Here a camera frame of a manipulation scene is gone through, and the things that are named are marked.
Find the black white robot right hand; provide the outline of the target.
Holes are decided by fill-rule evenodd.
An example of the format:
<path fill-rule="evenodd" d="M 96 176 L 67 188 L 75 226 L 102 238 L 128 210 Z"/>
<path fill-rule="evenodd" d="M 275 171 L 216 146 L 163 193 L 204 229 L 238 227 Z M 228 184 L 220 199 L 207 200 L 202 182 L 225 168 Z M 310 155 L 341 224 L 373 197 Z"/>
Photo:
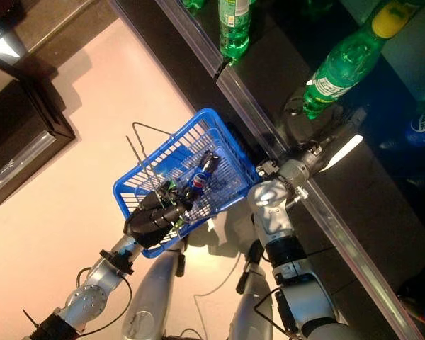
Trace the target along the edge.
<path fill-rule="evenodd" d="M 316 120 L 290 116 L 286 131 L 295 143 L 294 159 L 307 167 L 310 176 L 332 168 L 363 141 L 360 128 L 366 117 L 362 107 L 345 110 L 336 105 Z"/>

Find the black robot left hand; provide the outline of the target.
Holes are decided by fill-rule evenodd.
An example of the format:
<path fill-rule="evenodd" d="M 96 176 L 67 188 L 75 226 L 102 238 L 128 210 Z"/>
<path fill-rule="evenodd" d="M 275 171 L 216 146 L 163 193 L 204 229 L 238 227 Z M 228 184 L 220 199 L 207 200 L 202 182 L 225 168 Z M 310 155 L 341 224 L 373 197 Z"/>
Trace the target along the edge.
<path fill-rule="evenodd" d="M 160 243 L 185 212 L 193 207 L 197 193 L 177 189 L 173 181 L 165 181 L 150 191 L 126 219 L 123 233 L 144 249 Z"/>

